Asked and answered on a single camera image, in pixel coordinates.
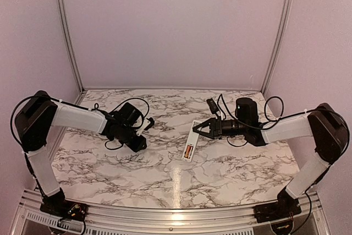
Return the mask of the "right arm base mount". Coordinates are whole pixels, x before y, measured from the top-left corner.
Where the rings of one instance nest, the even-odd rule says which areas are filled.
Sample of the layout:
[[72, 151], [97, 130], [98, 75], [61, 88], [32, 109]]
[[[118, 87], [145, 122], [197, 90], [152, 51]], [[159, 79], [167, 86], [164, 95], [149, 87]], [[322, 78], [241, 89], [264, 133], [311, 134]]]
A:
[[256, 205], [254, 207], [254, 216], [258, 223], [275, 221], [285, 217], [292, 217], [294, 215], [300, 214], [301, 212], [301, 207], [297, 204], [294, 204], [288, 208], [281, 208], [279, 207], [278, 202], [275, 202]]

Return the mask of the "black gold AAA battery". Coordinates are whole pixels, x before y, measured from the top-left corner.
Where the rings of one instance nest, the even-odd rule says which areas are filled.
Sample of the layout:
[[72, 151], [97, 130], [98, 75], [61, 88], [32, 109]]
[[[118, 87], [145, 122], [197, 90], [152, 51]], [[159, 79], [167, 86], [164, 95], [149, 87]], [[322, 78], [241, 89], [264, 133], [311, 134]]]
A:
[[190, 159], [190, 157], [191, 157], [192, 151], [193, 151], [193, 146], [190, 146], [190, 148], [189, 148], [189, 153], [188, 153], [188, 158], [189, 158], [189, 159]]

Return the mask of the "white remote control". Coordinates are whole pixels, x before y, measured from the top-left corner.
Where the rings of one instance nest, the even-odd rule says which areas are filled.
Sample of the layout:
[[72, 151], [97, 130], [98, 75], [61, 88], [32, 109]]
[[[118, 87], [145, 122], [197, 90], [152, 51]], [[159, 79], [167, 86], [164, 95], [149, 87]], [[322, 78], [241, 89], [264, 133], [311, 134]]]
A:
[[[195, 152], [195, 148], [197, 146], [197, 141], [198, 141], [198, 138], [199, 138], [199, 134], [194, 133], [192, 129], [193, 129], [194, 126], [199, 125], [199, 124], [201, 124], [201, 122], [198, 121], [198, 120], [193, 120], [193, 122], [192, 122], [191, 128], [189, 130], [188, 138], [187, 138], [187, 141], [186, 141], [186, 144], [185, 144], [185, 148], [184, 148], [182, 156], [181, 156], [182, 157], [181, 159], [184, 160], [184, 161], [191, 162], [192, 159], [193, 159], [193, 155], [194, 155], [194, 152]], [[189, 158], [186, 159], [184, 157], [185, 149], [186, 149], [186, 147], [188, 145], [189, 146], [193, 146], [193, 150], [192, 150], [192, 154], [191, 154], [190, 159]]]

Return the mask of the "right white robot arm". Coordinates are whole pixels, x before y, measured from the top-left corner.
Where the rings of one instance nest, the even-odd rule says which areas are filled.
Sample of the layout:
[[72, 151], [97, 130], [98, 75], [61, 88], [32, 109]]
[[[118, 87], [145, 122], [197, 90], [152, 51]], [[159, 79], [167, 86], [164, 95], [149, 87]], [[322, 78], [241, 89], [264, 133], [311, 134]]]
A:
[[350, 130], [345, 119], [327, 103], [262, 123], [257, 103], [248, 97], [236, 100], [235, 113], [230, 119], [210, 118], [194, 126], [193, 132], [210, 139], [241, 135], [246, 143], [256, 147], [294, 138], [314, 139], [312, 158], [277, 195], [278, 201], [272, 206], [277, 217], [284, 217], [292, 211], [294, 201], [323, 178], [350, 143]]

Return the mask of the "orange AAA battery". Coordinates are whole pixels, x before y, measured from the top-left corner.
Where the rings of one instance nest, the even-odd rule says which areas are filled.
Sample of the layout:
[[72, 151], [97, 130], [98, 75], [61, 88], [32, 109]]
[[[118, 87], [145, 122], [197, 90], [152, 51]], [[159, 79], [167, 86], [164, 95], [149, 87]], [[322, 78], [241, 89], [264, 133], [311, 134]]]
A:
[[186, 147], [186, 149], [185, 149], [185, 153], [184, 153], [184, 157], [187, 159], [188, 158], [188, 156], [189, 156], [189, 145]]

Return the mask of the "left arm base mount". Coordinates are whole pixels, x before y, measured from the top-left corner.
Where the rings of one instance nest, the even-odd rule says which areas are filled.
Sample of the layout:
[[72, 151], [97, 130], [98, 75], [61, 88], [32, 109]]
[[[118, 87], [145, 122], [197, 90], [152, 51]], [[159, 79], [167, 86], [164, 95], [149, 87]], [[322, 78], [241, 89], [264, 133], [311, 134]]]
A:
[[62, 192], [52, 196], [44, 196], [40, 211], [60, 217], [64, 220], [84, 221], [88, 205], [66, 200]]

